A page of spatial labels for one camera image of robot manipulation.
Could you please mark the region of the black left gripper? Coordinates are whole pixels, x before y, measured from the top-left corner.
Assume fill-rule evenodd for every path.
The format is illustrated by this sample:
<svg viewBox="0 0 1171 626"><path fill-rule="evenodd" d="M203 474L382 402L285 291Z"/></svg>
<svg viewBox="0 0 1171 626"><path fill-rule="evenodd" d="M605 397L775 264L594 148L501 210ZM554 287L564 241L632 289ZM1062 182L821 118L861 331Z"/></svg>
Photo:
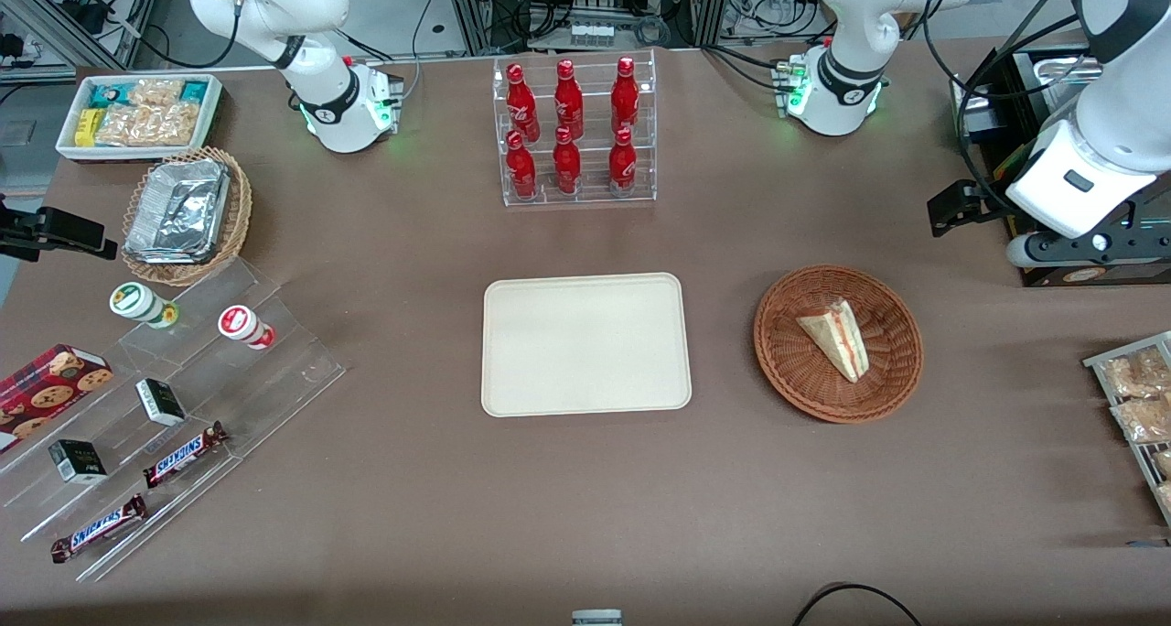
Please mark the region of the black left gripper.
<svg viewBox="0 0 1171 626"><path fill-rule="evenodd" d="M954 227L966 223L985 223L1009 216L1009 208L995 193L984 191L982 185L971 179L956 180L949 186L949 200L927 202L929 223L932 238L941 238Z"/></svg>

